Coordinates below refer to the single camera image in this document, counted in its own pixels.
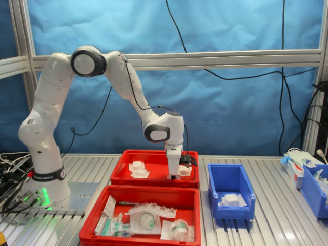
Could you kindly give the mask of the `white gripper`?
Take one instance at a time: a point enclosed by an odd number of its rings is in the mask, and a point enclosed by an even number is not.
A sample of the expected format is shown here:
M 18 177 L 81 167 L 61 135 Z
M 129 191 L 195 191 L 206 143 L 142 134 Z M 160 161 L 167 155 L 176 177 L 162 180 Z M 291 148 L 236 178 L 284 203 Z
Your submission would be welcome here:
M 183 152 L 183 144 L 169 144 L 165 142 L 165 152 L 168 161 L 169 174 L 171 179 L 175 180 L 178 175 L 180 159 Z

